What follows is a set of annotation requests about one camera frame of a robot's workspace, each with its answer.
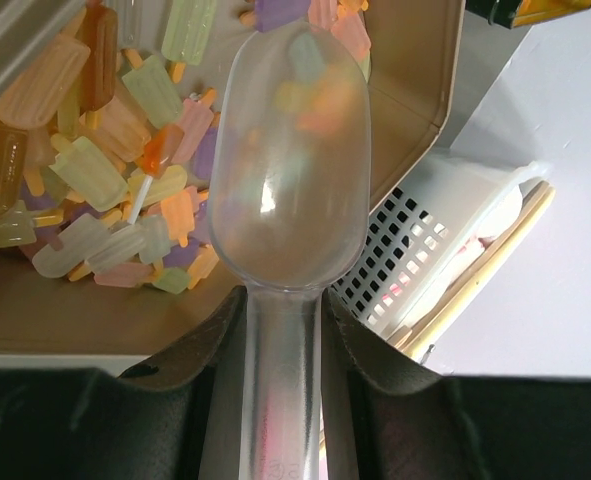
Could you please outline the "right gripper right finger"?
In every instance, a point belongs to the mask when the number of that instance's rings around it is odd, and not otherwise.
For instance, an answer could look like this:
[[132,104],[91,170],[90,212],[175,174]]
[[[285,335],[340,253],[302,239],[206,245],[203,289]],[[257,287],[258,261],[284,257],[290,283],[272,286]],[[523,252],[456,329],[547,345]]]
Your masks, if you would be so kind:
[[443,376],[322,298],[333,479],[591,479],[591,379]]

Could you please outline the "gold tin pastel gummies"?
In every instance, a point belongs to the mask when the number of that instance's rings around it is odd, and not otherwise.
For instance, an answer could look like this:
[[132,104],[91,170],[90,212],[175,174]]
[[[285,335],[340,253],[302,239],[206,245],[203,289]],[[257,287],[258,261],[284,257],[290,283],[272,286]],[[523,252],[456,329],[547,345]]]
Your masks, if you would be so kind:
[[[464,11],[461,1],[374,1],[366,11],[373,204],[447,121]],[[179,295],[50,280],[19,251],[0,250],[0,354],[150,355],[208,318],[237,283],[223,266]]]

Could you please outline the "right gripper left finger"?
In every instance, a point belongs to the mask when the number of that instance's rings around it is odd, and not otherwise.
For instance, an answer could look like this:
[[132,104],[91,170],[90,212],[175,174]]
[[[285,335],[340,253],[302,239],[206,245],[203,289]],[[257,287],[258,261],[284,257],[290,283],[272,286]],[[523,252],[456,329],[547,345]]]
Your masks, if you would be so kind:
[[231,336],[235,287],[195,330],[112,376],[0,369],[0,479],[196,479]]

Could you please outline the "clear plastic scoop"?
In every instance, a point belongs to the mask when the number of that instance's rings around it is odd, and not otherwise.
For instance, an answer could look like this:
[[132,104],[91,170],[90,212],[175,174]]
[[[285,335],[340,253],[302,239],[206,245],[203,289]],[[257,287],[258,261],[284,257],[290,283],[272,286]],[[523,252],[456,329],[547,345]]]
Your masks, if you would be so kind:
[[247,291],[239,475],[315,479],[321,300],[370,211],[364,75],[305,21],[251,34],[231,66],[210,180],[212,245]]

